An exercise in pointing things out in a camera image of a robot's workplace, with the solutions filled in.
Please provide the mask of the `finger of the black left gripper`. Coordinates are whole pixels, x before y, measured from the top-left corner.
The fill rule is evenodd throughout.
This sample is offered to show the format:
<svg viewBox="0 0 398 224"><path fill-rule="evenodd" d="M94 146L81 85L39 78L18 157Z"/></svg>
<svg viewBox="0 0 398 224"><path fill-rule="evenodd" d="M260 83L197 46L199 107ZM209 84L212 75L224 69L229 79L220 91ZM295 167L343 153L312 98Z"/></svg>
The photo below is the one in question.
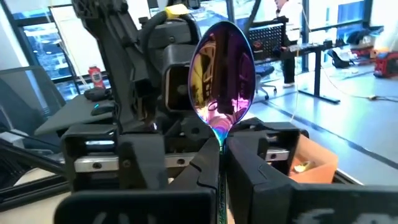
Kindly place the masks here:
<svg viewBox="0 0 398 224"><path fill-rule="evenodd" d="M267 162L269 143L266 138L258 136L234 136L233 150L247 156L249 162Z"/></svg>
<svg viewBox="0 0 398 224"><path fill-rule="evenodd" d="M158 190L168 184L162 135L120 135L118 156L120 188Z"/></svg>

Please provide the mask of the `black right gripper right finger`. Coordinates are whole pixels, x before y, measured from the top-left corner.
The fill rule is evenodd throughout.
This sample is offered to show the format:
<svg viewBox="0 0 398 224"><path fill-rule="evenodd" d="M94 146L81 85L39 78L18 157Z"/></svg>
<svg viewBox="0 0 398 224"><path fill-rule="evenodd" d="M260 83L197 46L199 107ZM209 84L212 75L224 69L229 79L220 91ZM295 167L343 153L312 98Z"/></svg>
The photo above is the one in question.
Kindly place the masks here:
<svg viewBox="0 0 398 224"><path fill-rule="evenodd" d="M228 140L235 224L398 224L398 187L299 184Z"/></svg>

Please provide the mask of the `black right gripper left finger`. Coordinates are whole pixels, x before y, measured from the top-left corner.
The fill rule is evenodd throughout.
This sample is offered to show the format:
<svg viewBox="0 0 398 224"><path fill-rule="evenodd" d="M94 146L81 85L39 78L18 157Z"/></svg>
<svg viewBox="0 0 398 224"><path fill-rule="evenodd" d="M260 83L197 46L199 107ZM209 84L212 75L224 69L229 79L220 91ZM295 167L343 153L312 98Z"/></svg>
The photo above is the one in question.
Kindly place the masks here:
<svg viewBox="0 0 398 224"><path fill-rule="evenodd" d="M54 224L215 224L219 142L210 138L162 190L86 190L62 200Z"/></svg>

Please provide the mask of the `dark grey desk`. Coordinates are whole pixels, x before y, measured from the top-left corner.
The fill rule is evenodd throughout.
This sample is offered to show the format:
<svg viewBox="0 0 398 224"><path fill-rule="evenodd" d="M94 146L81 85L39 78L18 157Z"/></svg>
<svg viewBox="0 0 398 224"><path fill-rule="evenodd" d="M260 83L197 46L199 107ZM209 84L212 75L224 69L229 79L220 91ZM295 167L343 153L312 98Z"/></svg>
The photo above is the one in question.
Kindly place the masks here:
<svg viewBox="0 0 398 224"><path fill-rule="evenodd" d="M92 116L91 111L103 104L111 104L112 101L104 100L92 102L83 95L78 95L68 101L61 109L52 115L44 124L39 126L35 135L48 134L67 130L74 124L99 123L112 118L112 113L103 113Z"/></svg>

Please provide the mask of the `black computer mouse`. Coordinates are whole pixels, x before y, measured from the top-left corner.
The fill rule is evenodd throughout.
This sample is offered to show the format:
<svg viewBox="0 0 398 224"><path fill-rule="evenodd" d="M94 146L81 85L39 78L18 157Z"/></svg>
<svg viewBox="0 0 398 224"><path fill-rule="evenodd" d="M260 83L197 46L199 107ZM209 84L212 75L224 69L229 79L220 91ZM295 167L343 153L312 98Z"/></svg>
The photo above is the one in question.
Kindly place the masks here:
<svg viewBox="0 0 398 224"><path fill-rule="evenodd" d="M112 113L115 109L115 103L113 101L107 101L102 103L96 103L91 110L90 115L98 116L105 113Z"/></svg>

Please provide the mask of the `black rounded desk object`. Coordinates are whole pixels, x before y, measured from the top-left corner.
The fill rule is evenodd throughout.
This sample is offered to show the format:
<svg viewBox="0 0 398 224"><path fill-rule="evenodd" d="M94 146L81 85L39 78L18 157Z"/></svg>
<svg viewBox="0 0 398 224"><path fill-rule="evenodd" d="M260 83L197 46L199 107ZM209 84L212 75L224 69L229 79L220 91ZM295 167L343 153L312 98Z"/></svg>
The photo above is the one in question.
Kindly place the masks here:
<svg viewBox="0 0 398 224"><path fill-rule="evenodd" d="M96 102L96 101L102 101L102 100L107 100L111 97L111 90L106 89L106 88L100 88L100 87L95 87L89 90L86 90L84 92L84 97L87 100Z"/></svg>

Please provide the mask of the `orange plastic bin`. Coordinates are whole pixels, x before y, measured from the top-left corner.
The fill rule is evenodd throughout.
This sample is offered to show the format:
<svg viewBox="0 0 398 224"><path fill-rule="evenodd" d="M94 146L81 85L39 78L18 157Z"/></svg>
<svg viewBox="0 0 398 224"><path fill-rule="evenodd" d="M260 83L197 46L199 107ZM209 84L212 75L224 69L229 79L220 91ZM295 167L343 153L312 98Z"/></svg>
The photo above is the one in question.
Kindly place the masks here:
<svg viewBox="0 0 398 224"><path fill-rule="evenodd" d="M313 161L315 166L305 172L295 173L293 171L294 166L305 161ZM335 153L301 134L289 177L298 183L330 184L337 170L337 165L338 156Z"/></svg>

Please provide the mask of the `black office chair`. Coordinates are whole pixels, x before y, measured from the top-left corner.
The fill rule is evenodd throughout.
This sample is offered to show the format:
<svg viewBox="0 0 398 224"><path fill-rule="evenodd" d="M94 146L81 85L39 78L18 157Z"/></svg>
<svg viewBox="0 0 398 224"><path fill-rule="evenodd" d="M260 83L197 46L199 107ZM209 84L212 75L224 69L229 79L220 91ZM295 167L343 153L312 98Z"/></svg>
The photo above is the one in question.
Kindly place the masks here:
<svg viewBox="0 0 398 224"><path fill-rule="evenodd" d="M268 85L263 83L262 81L265 77L268 77L270 74L274 72L274 67L270 65L256 65L256 90L255 94L259 96L259 91L263 92L264 101L269 99L269 94L264 90L264 87L272 87L274 94L277 93L277 87L275 85Z"/></svg>

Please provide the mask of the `red bottle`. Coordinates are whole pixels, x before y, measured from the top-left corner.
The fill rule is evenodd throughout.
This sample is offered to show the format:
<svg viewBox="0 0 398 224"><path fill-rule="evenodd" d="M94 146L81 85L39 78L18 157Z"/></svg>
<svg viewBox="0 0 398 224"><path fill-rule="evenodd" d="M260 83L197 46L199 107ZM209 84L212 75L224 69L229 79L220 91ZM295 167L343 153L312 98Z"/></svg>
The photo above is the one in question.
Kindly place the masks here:
<svg viewBox="0 0 398 224"><path fill-rule="evenodd" d="M95 88L105 89L101 70L96 65L91 65L89 67L88 74Z"/></svg>

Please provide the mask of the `black desk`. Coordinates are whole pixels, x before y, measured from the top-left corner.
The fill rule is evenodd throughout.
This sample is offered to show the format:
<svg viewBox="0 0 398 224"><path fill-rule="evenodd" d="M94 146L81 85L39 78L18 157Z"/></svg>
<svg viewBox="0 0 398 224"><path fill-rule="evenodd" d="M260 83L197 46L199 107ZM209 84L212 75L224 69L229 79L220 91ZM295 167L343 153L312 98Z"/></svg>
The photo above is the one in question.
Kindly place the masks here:
<svg viewBox="0 0 398 224"><path fill-rule="evenodd" d="M301 55L307 55L311 53L315 53L315 73L314 73L314 82L313 82L313 91L310 92L304 89L298 89L298 92L312 98L316 98L334 105L340 103L340 100L336 98L332 98L329 96L321 95L320 94L320 84L321 84L321 71L322 69L322 62L321 56L322 51L329 50L335 47L339 47L339 45L333 44L332 42L326 44L299 44L299 45L292 45L290 47L278 47L278 50L281 50L282 53L280 54L280 59L284 60L285 58L289 57L298 57Z"/></svg>

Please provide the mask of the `black pegboard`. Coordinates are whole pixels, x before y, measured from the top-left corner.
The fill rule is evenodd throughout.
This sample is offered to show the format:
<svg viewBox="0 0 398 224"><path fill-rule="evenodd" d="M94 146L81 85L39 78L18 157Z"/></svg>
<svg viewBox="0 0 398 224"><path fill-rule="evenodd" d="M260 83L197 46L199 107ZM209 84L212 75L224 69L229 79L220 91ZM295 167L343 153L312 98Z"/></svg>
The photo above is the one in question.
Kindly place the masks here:
<svg viewBox="0 0 398 224"><path fill-rule="evenodd" d="M280 58L285 47L285 17L277 17L271 21L253 22L249 28L248 41L252 54L257 61Z"/></svg>

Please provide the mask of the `person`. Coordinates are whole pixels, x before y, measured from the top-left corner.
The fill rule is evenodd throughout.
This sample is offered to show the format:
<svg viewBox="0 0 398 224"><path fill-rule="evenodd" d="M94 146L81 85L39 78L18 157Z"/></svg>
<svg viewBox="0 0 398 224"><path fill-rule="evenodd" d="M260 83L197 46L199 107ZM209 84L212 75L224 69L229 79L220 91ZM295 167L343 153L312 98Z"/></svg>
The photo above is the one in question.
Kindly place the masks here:
<svg viewBox="0 0 398 224"><path fill-rule="evenodd" d="M301 0L274 0L276 5L276 16L286 17L285 44L286 46L297 44L302 27L303 7ZM282 61L282 73L284 76L284 88L295 86L295 57L286 58Z"/></svg>

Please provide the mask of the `black bag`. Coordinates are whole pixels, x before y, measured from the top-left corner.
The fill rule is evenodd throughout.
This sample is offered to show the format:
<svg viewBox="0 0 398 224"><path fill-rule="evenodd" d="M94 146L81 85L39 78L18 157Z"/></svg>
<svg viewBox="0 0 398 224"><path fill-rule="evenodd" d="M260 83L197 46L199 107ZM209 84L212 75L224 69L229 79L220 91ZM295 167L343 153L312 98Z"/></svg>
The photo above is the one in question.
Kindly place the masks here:
<svg viewBox="0 0 398 224"><path fill-rule="evenodd" d="M348 68L351 66L352 59L350 51L341 48L333 48L327 51L327 54L332 58L332 65L335 68Z"/></svg>

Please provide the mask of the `large glass window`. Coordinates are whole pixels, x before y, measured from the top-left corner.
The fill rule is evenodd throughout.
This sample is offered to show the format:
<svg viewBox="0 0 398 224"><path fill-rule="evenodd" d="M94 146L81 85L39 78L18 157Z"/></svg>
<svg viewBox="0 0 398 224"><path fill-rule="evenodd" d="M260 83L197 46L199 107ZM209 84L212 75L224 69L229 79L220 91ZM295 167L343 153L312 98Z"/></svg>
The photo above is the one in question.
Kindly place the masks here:
<svg viewBox="0 0 398 224"><path fill-rule="evenodd" d="M0 0L0 20L21 65L40 65L66 100L94 87L92 65L110 87L97 44L75 15L72 0Z"/></svg>

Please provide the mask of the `black diagonal frame strut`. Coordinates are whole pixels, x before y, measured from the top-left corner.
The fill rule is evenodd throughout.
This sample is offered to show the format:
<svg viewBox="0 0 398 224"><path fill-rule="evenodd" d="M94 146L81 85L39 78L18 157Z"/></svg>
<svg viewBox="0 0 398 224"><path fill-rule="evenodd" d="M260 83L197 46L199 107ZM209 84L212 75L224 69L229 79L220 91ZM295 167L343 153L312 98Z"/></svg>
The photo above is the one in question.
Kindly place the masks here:
<svg viewBox="0 0 398 224"><path fill-rule="evenodd" d="M8 162L12 166L15 166L19 162L57 175L65 175L65 168L62 163L28 151L27 149L14 146L3 139L0 139L0 159Z"/></svg>

